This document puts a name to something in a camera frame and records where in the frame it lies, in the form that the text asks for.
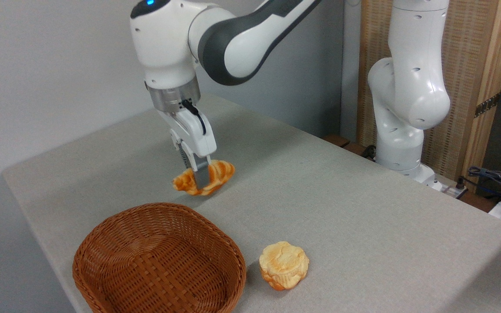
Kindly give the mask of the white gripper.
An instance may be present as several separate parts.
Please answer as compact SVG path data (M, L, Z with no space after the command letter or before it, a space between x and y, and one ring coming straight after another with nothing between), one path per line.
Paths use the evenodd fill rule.
M172 141L184 165L193 169L197 190L202 190L210 184L209 155L217 150L214 133L207 117L201 112L194 114L186 108L177 112L158 110L158 113L169 125ZM192 156L192 164L183 142L192 153L196 154Z

